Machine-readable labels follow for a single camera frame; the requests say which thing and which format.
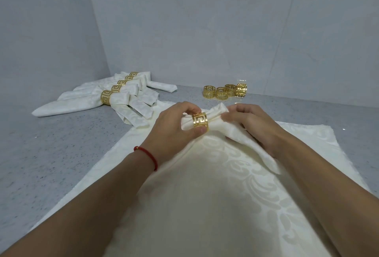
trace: person's right hand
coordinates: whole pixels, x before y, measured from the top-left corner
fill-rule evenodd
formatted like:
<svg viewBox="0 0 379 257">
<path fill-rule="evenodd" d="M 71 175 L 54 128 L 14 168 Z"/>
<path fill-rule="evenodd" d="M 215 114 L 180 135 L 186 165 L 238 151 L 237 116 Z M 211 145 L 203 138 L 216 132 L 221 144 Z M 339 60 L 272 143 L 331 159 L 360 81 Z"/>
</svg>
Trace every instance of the person's right hand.
<svg viewBox="0 0 379 257">
<path fill-rule="evenodd" d="M 229 112 L 221 115 L 223 121 L 236 121 L 259 142 L 272 157 L 279 159 L 285 142 L 293 137 L 278 125 L 258 105 L 237 103 L 228 106 Z"/>
</svg>

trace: person's left hand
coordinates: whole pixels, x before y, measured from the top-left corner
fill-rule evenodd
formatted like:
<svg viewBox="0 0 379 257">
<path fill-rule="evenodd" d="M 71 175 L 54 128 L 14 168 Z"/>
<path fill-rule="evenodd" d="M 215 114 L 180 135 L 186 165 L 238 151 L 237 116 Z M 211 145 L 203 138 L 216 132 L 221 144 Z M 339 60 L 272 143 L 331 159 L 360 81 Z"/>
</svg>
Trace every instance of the person's left hand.
<svg viewBox="0 0 379 257">
<path fill-rule="evenodd" d="M 150 134 L 141 144 L 141 147 L 153 154 L 158 165 L 172 159 L 191 140 L 206 133 L 205 126 L 182 130 L 180 121 L 184 112 L 196 114 L 201 109 L 188 101 L 174 104 L 159 114 Z"/>
</svg>

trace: bracelet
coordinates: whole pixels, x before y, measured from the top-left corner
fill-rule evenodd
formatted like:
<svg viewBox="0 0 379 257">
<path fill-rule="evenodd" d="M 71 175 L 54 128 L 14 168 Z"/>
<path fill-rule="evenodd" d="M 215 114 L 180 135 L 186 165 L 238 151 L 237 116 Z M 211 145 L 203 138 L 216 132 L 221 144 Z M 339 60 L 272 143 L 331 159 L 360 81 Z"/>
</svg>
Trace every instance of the bracelet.
<svg viewBox="0 0 379 257">
<path fill-rule="evenodd" d="M 157 171 L 158 170 L 158 162 L 157 160 L 154 158 L 153 154 L 151 154 L 149 151 L 147 151 L 146 149 L 140 147 L 140 146 L 135 146 L 134 147 L 134 151 L 136 151 L 137 149 L 139 150 L 142 150 L 144 153 L 147 154 L 148 157 L 151 158 L 151 160 L 154 162 L 154 165 L 155 165 L 155 168 L 154 168 L 154 171 Z"/>
</svg>

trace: grout line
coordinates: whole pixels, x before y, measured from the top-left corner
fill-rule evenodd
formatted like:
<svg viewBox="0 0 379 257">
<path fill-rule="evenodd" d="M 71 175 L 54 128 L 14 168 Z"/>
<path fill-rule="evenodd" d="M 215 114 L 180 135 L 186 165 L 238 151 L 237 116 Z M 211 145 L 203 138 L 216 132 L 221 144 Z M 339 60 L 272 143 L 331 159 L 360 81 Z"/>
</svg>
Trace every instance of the grout line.
<svg viewBox="0 0 379 257">
<path fill-rule="evenodd" d="M 270 73 L 268 74 L 268 78 L 267 78 L 267 82 L 266 82 L 266 85 L 265 85 L 265 89 L 263 90 L 263 95 L 265 95 L 265 93 L 266 93 L 267 84 L 268 84 L 268 81 L 270 80 L 270 75 L 271 75 L 272 69 L 274 68 L 276 55 L 278 54 L 278 49 L 279 49 L 280 43 L 281 43 L 281 41 L 282 41 L 282 37 L 283 37 L 283 34 L 284 34 L 284 30 L 285 30 L 285 28 L 286 28 L 286 26 L 287 26 L 288 18 L 290 17 L 290 13 L 291 13 L 291 9 L 292 9 L 292 5 L 293 5 L 293 1 L 294 1 L 294 0 L 291 0 L 291 3 L 290 3 L 290 8 L 289 8 L 289 10 L 288 10 L 288 14 L 287 14 L 287 17 L 286 17 L 285 22 L 284 22 L 284 25 L 283 25 L 282 34 L 280 35 L 279 42 L 278 42 L 278 46 L 277 46 L 276 51 L 275 51 L 274 59 L 272 60 L 272 64 L 271 64 L 271 68 L 270 68 Z"/>
</svg>

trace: person's left arm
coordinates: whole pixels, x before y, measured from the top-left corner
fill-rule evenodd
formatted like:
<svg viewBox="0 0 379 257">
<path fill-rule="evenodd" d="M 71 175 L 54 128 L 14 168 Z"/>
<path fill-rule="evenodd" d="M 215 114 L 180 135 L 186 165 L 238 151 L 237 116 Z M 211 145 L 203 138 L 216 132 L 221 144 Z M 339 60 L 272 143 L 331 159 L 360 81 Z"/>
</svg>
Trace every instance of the person's left arm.
<svg viewBox="0 0 379 257">
<path fill-rule="evenodd" d="M 158 165 L 170 160 L 205 127 L 183 131 L 182 114 L 199 113 L 198 106 L 181 102 L 162 111 L 141 144 Z M 153 161 L 136 150 L 41 225 L 17 241 L 1 257 L 102 256 L 125 210 L 154 170 Z"/>
</svg>

